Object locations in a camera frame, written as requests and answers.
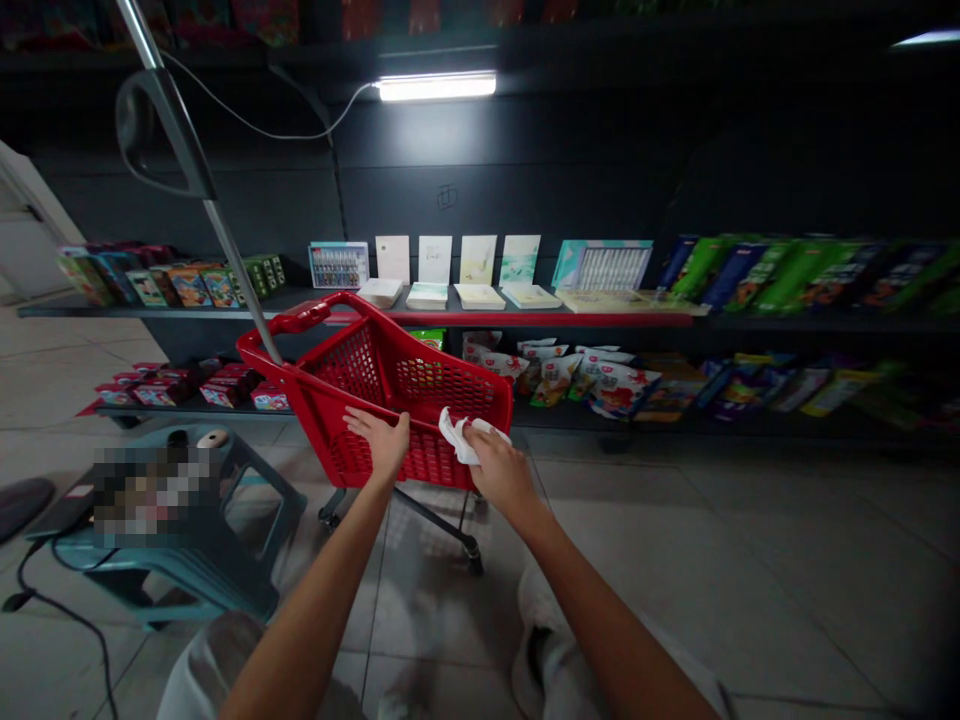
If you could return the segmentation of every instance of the colorful toy box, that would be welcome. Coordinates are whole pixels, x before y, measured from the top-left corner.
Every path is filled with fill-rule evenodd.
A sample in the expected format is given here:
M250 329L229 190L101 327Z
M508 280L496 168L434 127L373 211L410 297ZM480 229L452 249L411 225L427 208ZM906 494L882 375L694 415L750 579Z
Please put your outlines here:
M148 307L180 307L180 296L173 289L167 273L160 268L128 270L126 273L133 289Z

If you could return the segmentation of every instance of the electrical cable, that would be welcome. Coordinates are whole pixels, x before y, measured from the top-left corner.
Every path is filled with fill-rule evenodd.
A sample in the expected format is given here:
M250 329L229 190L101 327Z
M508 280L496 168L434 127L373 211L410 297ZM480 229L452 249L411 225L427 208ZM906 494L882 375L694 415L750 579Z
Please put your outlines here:
M100 632L100 628L94 625L92 622L87 620L82 615L78 615L73 610L64 605L61 605L56 600L48 598L46 595L41 594L36 588L30 587L27 585L26 581L23 579L23 570L27 566L27 561L33 557L33 555L46 543L46 538L43 540L37 540L27 551L27 554L23 556L23 560L20 561L19 567L17 567L17 583L20 585L20 590L27 597L23 600L25 603L27 600L39 600L42 603L46 603L50 607L59 610L67 617L72 620L76 620L78 623L87 628L90 632L97 636L97 640L100 643L100 652L103 655L103 677L107 687L107 702L110 705L110 714L113 716L113 720L119 720L119 713L117 713L117 703L113 699L113 687L110 682L110 652L107 649L107 640L103 636L103 633Z
M169 60L169 61L172 62L174 65L176 65L178 68L180 68L181 70L183 70L183 72L185 72L185 73L187 74L187 76L190 77L191 80L193 80L197 85L199 85L199 86L200 86L200 89L203 90L207 95L209 95L209 96L213 99L213 101L214 101L215 103L217 103L217 105L219 105L219 106L222 107L224 110L226 110L228 113L230 113L231 115L233 115L237 120L239 120L240 122L242 122L244 125L246 125L246 126L247 126L248 128L250 128L251 130L253 130L253 131L255 131L255 132L258 132L258 133L260 133L261 135L264 135L264 136L266 136L266 137L268 137L268 138L272 138L273 140L319 140L320 138L329 135L330 133L332 133L332 132L334 131L334 129L337 127L337 125L340 124L340 121L343 120L343 119L347 116L347 113L350 112L350 108L353 107L353 102L354 102L354 100L357 99L357 96L358 96L360 93L362 93L364 90L366 90L367 88L373 87L374 85L376 85L376 83L372 83L372 82L371 82L371 83L365 83L365 84L361 85L360 87L358 87L357 90L356 90L356 92L353 93L353 97L350 98L350 102L347 103L347 107L345 107L345 108L343 109L343 112L340 113L340 117L338 117L338 118L333 122L333 124L330 125L330 127L329 127L327 130L324 130L322 133L317 133L316 135L274 135L273 133L269 133L269 132L267 132L266 130L262 130L262 129L258 128L258 127L257 127L256 125L254 125L253 123L247 121L246 119L244 119L243 117L241 117L240 115L238 115L238 114L233 110L233 108L231 108L231 107L230 107L229 105L227 105L223 100L221 100L221 99L218 98L216 95L214 95L214 94L213 94L213 91L212 91L210 88L208 88L206 85L204 85L204 84L203 84L203 81L202 81L200 78L198 78L196 75L194 75L194 74L193 74L193 71L190 70L190 68L188 68L186 65L184 65L184 64L183 64L182 62L180 62L179 60L177 60L175 57L173 57L173 55L171 55L170 53L168 53L168 52L166 52L166 51L164 51L164 50L161 50L161 51L160 51L160 54L163 55L163 57L164 57L165 59Z

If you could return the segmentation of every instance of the black cord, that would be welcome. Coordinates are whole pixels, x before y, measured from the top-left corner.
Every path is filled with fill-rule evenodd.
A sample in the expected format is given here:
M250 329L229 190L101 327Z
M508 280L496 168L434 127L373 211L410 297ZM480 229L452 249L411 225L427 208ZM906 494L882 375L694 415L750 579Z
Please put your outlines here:
M103 654L103 677L107 686L107 702L110 704L110 714L113 716L113 720L118 720L120 715L119 713L117 713L117 703L113 699L113 687L111 686L111 682L110 682L110 652L107 650L107 640L106 638L103 637L103 633L100 632L100 628L98 628L96 625L94 625L92 622L82 617L81 615L78 615L70 608L61 605L56 600L51 600L46 595L42 595L36 588L32 588L29 585L27 585L26 581L24 581L23 579L23 570L27 566L27 561L31 557L33 557L33 555L37 552L37 550L43 547L45 543L46 543L46 539L37 540L27 551L27 554L23 556L23 560L20 561L20 566L17 568L17 583L19 583L20 585L20 590L25 595L28 596L27 597L28 600L33 599L33 600L39 600L42 603L46 603L50 607L59 610L60 612L62 612L64 615L71 618L72 620L76 620L78 623L83 625L90 632L92 632L94 635L97 636L97 640L100 642L100 652ZM98 564L102 565L104 562L107 561L107 559L112 554L113 553L108 554L107 557L104 558L103 560L100 560Z

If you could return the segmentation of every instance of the notebook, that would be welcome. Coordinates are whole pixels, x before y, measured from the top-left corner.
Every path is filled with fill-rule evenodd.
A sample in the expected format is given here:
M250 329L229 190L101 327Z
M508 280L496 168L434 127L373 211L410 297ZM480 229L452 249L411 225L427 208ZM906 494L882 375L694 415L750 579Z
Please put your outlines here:
M503 310L507 302L489 285L454 285L464 310Z

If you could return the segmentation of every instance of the book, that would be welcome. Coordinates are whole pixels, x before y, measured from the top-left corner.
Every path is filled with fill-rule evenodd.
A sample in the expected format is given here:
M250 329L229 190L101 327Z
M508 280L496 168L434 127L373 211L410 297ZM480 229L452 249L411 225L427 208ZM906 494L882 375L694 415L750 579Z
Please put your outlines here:
M507 302L489 285L454 285L464 310L503 310Z
M682 313L705 315L708 310L670 293L633 290L557 290L557 297L575 313Z
M521 310L551 309L563 305L539 285L507 283L500 286L500 291Z
M500 263L500 284L533 284L540 252L539 235L507 235L503 241L503 260Z
M407 307L412 310L446 310L447 285L415 282L407 295Z
M410 284L410 236L377 235L377 277Z
M493 285L496 235L464 235L460 243L460 283Z
M360 291L357 293L360 297L378 308L384 310L392 308L393 304L403 292L402 280L391 280L389 278L370 278L367 280Z
M422 283L449 284L452 250L452 235L421 235L417 280Z

